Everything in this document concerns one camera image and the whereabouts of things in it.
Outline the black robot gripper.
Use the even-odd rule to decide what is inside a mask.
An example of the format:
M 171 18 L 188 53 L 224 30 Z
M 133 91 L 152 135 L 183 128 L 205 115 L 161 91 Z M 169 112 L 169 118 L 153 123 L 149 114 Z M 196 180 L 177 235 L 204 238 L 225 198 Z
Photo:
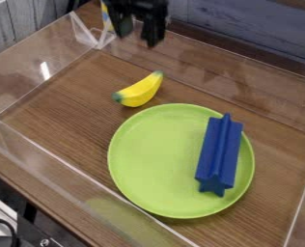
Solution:
M 116 36 L 121 39 L 133 30 L 132 15 L 141 18 L 140 38 L 149 48 L 164 39 L 168 0 L 101 0 L 108 10 Z

